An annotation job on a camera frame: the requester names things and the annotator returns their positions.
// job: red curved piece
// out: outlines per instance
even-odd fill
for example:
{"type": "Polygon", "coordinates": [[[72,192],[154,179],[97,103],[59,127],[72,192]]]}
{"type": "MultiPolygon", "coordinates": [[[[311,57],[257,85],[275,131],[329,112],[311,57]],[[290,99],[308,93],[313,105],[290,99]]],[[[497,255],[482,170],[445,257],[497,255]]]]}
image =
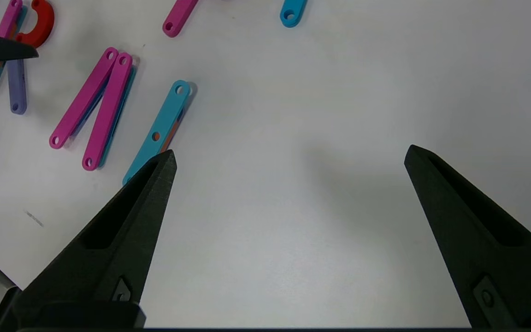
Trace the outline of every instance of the red curved piece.
{"type": "Polygon", "coordinates": [[[32,9],[38,14],[36,26],[27,34],[19,33],[15,40],[37,48],[46,41],[53,30],[54,10],[47,0],[32,0],[32,9]]]}

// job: white table surface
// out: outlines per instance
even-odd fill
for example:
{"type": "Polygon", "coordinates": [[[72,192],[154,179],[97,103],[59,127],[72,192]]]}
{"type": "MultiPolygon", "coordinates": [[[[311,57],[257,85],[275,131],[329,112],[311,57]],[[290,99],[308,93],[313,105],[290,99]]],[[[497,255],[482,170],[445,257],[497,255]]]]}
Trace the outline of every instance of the white table surface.
{"type": "Polygon", "coordinates": [[[183,79],[198,93],[147,326],[468,326],[403,160],[431,149],[531,231],[531,1],[311,0],[287,29],[282,0],[200,0],[170,39],[173,3],[53,1],[24,116],[0,85],[0,269],[25,287],[46,267],[183,79]],[[96,113],[69,148],[48,137],[109,46],[141,65],[105,168],[85,172],[96,113]]]}

